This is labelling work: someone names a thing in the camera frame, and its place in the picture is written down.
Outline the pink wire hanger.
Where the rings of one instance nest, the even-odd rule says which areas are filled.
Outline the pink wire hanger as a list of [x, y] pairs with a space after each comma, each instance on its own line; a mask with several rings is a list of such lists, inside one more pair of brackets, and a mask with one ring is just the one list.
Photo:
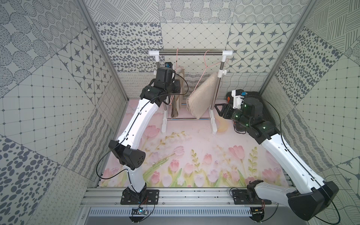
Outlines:
[[211, 67], [214, 67], [214, 66], [222, 63], [222, 61], [220, 61], [220, 62], [218, 62], [218, 63], [214, 63], [214, 64], [208, 66], [208, 65], [207, 65], [207, 62], [206, 62], [206, 55], [207, 55], [207, 53], [209, 53], [209, 52], [210, 52], [210, 50], [207, 50], [207, 51], [204, 53], [204, 56], [203, 56], [204, 70], [203, 70], [203, 73], [202, 73], [202, 75], [200, 76], [200, 78], [199, 78], [196, 86], [194, 87], [194, 91], [196, 91], [196, 89], [197, 89], [200, 81], [202, 80], [203, 76], [205, 75], [207, 69], [208, 69], [208, 68], [211, 68]]
[[179, 57], [179, 48], [176, 49], [176, 60], [175, 60], [175, 73], [177, 72], [178, 69], [178, 57]]

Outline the beige knitted scarf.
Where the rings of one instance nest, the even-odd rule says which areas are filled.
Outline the beige knitted scarf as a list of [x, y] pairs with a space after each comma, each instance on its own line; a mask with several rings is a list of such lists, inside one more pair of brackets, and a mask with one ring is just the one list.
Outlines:
[[217, 83], [218, 73], [213, 73], [187, 98], [187, 110], [195, 118], [200, 119], [212, 105]]

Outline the brown plaid scarf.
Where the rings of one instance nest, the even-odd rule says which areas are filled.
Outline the brown plaid scarf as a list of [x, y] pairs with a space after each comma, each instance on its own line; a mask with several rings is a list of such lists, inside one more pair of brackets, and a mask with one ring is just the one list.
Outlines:
[[[185, 69], [183, 66], [179, 66], [176, 69], [176, 73], [179, 74], [181, 76], [181, 78], [179, 78], [179, 76], [176, 75], [176, 80], [180, 81], [180, 94], [184, 93], [184, 77], [185, 77]], [[174, 95], [174, 98], [172, 99], [172, 109], [171, 109], [171, 118], [175, 119], [179, 117], [179, 113], [181, 110], [181, 105], [182, 105], [182, 100], [183, 97], [182, 95]]]

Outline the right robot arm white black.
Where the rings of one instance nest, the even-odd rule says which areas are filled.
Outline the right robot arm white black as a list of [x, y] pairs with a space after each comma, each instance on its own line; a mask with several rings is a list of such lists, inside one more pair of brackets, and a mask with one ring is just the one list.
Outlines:
[[255, 180], [247, 185], [250, 201], [256, 199], [279, 203], [305, 221], [333, 204], [338, 186], [314, 172], [284, 140], [281, 131], [263, 118], [263, 104], [258, 99], [246, 97], [238, 105], [223, 103], [214, 107], [220, 117], [244, 127], [276, 159], [294, 184], [292, 188], [285, 188]]

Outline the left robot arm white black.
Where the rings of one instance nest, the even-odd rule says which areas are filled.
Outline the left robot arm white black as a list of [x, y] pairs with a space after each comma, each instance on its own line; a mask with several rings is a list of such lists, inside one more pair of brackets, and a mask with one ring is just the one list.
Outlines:
[[169, 67], [159, 67], [156, 78], [142, 89], [136, 111], [117, 140], [111, 140], [109, 148], [120, 164], [125, 167], [129, 177], [129, 189], [134, 194], [146, 190], [141, 165], [146, 153], [139, 150], [140, 140], [154, 113], [162, 103], [173, 94], [181, 91], [180, 81], [175, 79], [175, 71]]

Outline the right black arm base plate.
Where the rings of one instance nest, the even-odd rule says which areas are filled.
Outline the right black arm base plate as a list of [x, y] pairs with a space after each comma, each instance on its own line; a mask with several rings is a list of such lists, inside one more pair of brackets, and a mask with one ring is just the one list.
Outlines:
[[256, 198], [250, 198], [245, 189], [232, 188], [229, 190], [229, 194], [233, 199], [235, 205], [271, 205], [272, 201], [262, 200]]

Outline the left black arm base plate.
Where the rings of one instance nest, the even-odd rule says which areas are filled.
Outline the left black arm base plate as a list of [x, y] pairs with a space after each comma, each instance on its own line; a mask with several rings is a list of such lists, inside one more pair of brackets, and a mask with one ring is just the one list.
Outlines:
[[141, 205], [141, 204], [158, 204], [159, 190], [146, 189], [140, 193], [132, 191], [130, 188], [123, 190], [121, 205]]

